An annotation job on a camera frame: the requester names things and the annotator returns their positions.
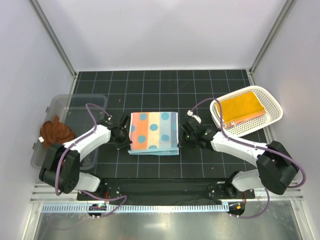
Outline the light blue orange towel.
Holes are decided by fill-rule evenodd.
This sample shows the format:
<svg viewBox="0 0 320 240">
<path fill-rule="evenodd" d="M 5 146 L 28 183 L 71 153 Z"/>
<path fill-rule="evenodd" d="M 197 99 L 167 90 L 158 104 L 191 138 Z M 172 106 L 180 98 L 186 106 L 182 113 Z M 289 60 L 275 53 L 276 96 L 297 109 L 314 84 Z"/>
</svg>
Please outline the light blue orange towel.
<svg viewBox="0 0 320 240">
<path fill-rule="evenodd" d="M 177 112 L 133 112 L 130 115 L 130 155 L 177 156 Z"/>
</svg>

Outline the yellow blue patterned towel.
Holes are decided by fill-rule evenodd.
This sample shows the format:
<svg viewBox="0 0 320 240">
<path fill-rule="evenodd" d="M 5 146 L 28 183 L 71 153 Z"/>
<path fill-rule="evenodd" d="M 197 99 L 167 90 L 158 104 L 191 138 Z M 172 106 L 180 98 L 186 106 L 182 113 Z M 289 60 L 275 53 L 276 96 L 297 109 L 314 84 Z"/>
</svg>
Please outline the yellow blue patterned towel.
<svg viewBox="0 0 320 240">
<path fill-rule="evenodd" d="M 246 92 L 215 104 L 218 116 L 222 122 L 229 122 L 251 114 L 266 111 L 254 92 Z"/>
</svg>

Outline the dark brown towel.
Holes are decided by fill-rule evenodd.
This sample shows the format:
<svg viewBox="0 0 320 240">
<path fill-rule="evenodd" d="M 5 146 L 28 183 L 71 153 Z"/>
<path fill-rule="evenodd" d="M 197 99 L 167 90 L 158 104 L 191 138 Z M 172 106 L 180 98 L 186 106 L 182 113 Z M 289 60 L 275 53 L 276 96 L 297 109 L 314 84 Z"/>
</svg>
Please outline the dark brown towel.
<svg viewBox="0 0 320 240">
<path fill-rule="evenodd" d="M 46 121 L 40 128 L 43 144 L 48 149 L 52 144 L 64 144 L 75 139 L 76 134 L 55 115 L 53 121 Z"/>
</svg>

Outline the orange polka dot towel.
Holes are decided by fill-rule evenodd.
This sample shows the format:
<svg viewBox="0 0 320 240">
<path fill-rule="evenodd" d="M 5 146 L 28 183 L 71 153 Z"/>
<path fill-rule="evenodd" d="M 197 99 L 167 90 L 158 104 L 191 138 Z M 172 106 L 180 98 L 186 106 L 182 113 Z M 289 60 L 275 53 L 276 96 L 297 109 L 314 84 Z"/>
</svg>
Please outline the orange polka dot towel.
<svg viewBox="0 0 320 240">
<path fill-rule="evenodd" d="M 261 111 L 261 112 L 250 114 L 248 116 L 243 116 L 243 117 L 240 117 L 238 119 L 231 120 L 229 122 L 223 121 L 223 127 L 228 129 L 228 128 L 231 128 L 231 127 L 233 127 L 235 125 L 247 122 L 249 120 L 252 120 L 252 119 L 255 119 L 255 118 L 258 118 L 258 117 L 261 117 L 261 116 L 263 116 L 265 114 L 266 114 L 266 111 L 264 110 L 264 111 Z"/>
</svg>

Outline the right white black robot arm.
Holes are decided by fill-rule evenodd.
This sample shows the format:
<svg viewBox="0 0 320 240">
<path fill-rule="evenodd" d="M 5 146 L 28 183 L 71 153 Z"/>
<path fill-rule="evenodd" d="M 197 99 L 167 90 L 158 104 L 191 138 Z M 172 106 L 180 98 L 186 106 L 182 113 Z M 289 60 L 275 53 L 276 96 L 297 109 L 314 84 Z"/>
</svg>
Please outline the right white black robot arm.
<svg viewBox="0 0 320 240">
<path fill-rule="evenodd" d="M 237 198 L 245 191 L 258 188 L 276 195 L 283 195 L 287 189 L 295 188 L 292 181 L 300 168 L 280 142 L 266 144 L 227 135 L 217 127 L 202 125 L 191 116 L 186 117 L 180 128 L 183 145 L 225 153 L 255 167 L 254 170 L 237 170 L 229 176 L 221 190 L 230 198 Z"/>
</svg>

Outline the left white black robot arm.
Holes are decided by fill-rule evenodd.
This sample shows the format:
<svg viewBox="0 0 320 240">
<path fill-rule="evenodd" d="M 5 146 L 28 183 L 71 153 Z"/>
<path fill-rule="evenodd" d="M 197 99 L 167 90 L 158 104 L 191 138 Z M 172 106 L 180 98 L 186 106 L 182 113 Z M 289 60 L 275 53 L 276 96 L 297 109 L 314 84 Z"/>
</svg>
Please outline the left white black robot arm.
<svg viewBox="0 0 320 240">
<path fill-rule="evenodd" d="M 60 144 L 53 143 L 47 150 L 39 180 L 55 189 L 55 193 L 69 194 L 72 191 L 85 191 L 94 199 L 101 200 L 106 194 L 101 178 L 81 172 L 81 162 L 101 145 L 113 143 L 117 150 L 129 150 L 130 140 L 126 113 L 108 116 L 74 140 Z"/>
</svg>

